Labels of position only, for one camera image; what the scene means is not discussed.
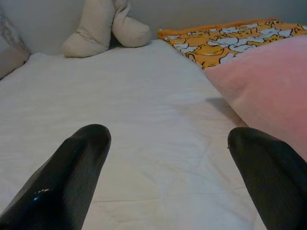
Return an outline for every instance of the pink pillow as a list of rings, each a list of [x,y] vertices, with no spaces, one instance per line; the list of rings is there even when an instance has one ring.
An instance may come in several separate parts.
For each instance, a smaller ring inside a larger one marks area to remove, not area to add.
[[[307,161],[307,35],[255,48],[204,73],[247,125],[287,142]]]

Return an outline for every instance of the gray wall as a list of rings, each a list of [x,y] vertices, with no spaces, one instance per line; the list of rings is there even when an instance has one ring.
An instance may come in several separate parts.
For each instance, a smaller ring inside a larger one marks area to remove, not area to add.
[[[130,0],[130,15],[160,28],[280,18],[307,24],[307,0]],[[58,53],[78,26],[83,0],[0,0],[33,53]]]

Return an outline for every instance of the white bedsheet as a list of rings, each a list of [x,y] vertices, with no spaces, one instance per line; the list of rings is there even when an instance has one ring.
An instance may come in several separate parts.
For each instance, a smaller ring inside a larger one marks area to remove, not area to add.
[[[65,138],[99,123],[112,144],[84,230],[265,229],[227,149],[240,122],[163,41],[35,54],[0,81],[0,211]]]

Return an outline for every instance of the blanket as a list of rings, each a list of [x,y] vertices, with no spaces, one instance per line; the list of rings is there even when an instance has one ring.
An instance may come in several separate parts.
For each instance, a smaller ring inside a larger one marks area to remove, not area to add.
[[[274,41],[307,35],[307,25],[278,19],[209,25],[182,31],[160,30],[158,37],[203,69]]]

